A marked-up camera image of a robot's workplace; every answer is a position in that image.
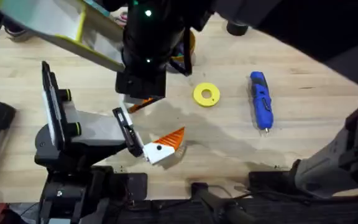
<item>cable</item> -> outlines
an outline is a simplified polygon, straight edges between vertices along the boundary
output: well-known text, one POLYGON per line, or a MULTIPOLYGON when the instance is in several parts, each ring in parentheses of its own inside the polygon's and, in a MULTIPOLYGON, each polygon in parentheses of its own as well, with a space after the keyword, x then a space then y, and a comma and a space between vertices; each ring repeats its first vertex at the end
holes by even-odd
POLYGON ((28 212, 32 207, 34 207, 34 205, 37 205, 38 202, 35 202, 34 204, 32 204, 31 206, 29 206, 27 209, 25 209, 21 214, 20 217, 23 216, 26 212, 28 212))

